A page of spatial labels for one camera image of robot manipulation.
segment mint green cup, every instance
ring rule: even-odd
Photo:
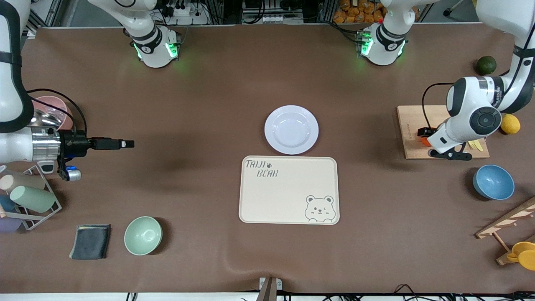
[[[125,232],[126,249],[138,256],[154,251],[162,241],[162,226],[150,216],[133,220]]]
[[[16,187],[9,197],[19,206],[39,213],[48,211],[57,200],[53,193],[29,186]]]

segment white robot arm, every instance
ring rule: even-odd
[[[0,164],[37,162],[41,170],[54,171],[54,160],[64,180],[78,180],[81,172],[66,162],[84,157],[88,149],[134,147],[134,141],[87,138],[85,131],[28,126],[34,116],[32,98],[21,78],[20,37],[28,21],[30,0],[0,0]]]
[[[363,30],[369,33],[369,37],[363,41],[365,44],[360,46],[361,55],[380,66],[394,63],[401,55],[407,34],[416,19],[412,7],[438,1],[381,0],[383,6],[388,9],[388,14],[382,24],[374,23]]]
[[[484,0],[476,11],[485,24],[515,36],[511,68],[500,77],[465,77],[450,88],[446,103],[451,117],[428,137],[433,157],[471,159],[454,147],[494,133],[501,124],[500,112],[522,109],[533,94],[535,1]]]
[[[114,17],[126,29],[139,59],[152,68],[166,66],[178,59],[180,35],[165,26],[157,26],[150,11],[157,0],[89,0]]]

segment blue bowl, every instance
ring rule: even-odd
[[[506,200],[515,192],[513,177],[497,165],[485,165],[473,176],[477,192],[491,200]]]

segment cutting board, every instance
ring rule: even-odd
[[[438,127],[444,120],[449,118],[446,106],[425,106],[425,112],[429,118],[431,126]],[[405,159],[436,159],[429,157],[429,150],[431,147],[423,145],[418,137],[418,129],[427,127],[422,106],[399,106],[398,119],[401,129],[401,138],[403,139],[403,149],[405,151]],[[485,139],[480,139],[483,151],[471,149],[467,144],[464,151],[472,154],[474,159],[482,159],[490,157]],[[457,146],[455,150],[459,151],[461,146]]]
[[[329,157],[246,157],[241,166],[239,216],[245,223],[338,223],[336,161]]]

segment mug handle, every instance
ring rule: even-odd
[[[511,262],[518,262],[518,255],[514,253],[507,254],[507,259]]]

